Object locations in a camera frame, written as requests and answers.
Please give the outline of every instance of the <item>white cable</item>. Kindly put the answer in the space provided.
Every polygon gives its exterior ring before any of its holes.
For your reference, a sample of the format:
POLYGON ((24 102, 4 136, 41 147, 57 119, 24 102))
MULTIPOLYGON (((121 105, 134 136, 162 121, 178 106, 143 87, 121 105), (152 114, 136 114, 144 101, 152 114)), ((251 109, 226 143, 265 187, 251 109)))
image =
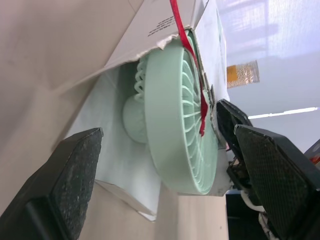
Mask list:
POLYGON ((248 206, 248 208, 255 210, 257 212, 265 212, 265 209, 263 206, 253 205, 253 203, 251 202, 251 200, 249 199, 249 197, 245 191, 241 190, 240 195, 241 195, 244 203, 248 206))
POLYGON ((263 213, 259 213, 258 221, 262 227, 262 230, 264 231, 265 235, 269 240, 279 240, 279 238, 275 237, 273 232, 269 229, 269 226, 267 224, 268 218, 263 215, 263 213))

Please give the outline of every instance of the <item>white wall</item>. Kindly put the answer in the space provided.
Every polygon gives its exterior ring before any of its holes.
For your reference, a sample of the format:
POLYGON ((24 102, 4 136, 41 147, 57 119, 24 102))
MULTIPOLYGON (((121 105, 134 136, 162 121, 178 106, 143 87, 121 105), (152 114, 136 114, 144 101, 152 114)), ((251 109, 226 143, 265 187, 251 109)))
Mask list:
MULTIPOLYGON (((249 116, 320 107, 320 1, 217 0, 228 65, 258 60, 260 83, 229 89, 249 116)), ((320 138, 320 112, 255 119, 302 151, 320 138)))

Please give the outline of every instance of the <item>fan guard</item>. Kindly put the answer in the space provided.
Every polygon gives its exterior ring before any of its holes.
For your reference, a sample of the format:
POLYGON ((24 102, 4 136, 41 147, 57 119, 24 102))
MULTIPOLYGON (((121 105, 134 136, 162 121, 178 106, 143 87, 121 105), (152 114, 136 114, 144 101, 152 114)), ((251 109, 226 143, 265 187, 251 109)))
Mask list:
MULTIPOLYGON (((192 38, 188 36, 194 49, 192 38)), ((180 193, 207 194, 216 174, 218 140, 210 113, 201 126, 199 75, 179 39, 140 59, 134 85, 137 94, 123 108, 128 135, 148 143, 163 182, 180 193)), ((209 97, 204 92, 206 102, 209 97)))

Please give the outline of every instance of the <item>fluorescent light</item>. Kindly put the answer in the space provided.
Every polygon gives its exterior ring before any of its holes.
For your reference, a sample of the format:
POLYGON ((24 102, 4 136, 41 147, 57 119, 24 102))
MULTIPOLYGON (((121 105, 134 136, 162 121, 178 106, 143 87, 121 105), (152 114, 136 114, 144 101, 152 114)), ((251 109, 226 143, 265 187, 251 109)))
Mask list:
POLYGON ((269 114, 254 115, 254 116, 249 116, 248 118, 249 119, 261 119, 261 118, 282 116, 282 115, 288 115, 288 114, 307 113, 307 112, 313 112, 313 111, 316 111, 316 110, 318 110, 318 107, 307 107, 307 108, 284 111, 284 112, 280 112, 280 113, 269 113, 269 114))

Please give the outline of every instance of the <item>red ribbon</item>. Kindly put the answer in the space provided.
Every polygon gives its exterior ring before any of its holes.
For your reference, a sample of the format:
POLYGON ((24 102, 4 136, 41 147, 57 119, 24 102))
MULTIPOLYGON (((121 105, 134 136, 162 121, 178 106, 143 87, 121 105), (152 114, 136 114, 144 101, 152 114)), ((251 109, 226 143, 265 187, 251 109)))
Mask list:
POLYGON ((198 70, 198 74, 199 74, 199 83, 200 83, 200 99, 201 99, 201 126, 200 126, 200 134, 201 137, 203 137, 205 135, 205 119, 206 119, 206 115, 207 115, 207 111, 208 111, 208 104, 206 103, 206 99, 203 93, 203 86, 202 86, 202 81, 201 81, 201 74, 200 74, 200 69, 199 69, 199 65, 198 65, 198 61, 197 61, 197 57, 195 55, 194 50, 192 49, 190 42, 188 41, 187 35, 185 33, 185 29, 184 29, 184 25, 182 24, 181 21, 181 17, 180 17, 180 13, 179 13, 179 8, 178 8, 178 4, 177 4, 177 0, 170 0, 171 3, 171 8, 172 8, 172 12, 175 18, 175 23, 176 26, 178 28, 179 31, 179 35, 180 35, 180 40, 182 43, 182 46, 187 49, 192 57, 193 60, 195 62, 196 68, 198 70))

